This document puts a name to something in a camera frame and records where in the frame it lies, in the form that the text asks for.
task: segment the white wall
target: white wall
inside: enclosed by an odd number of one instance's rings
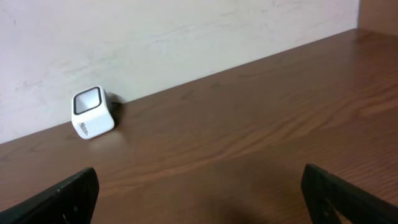
[[[356,27],[359,0],[0,0],[0,142]]]

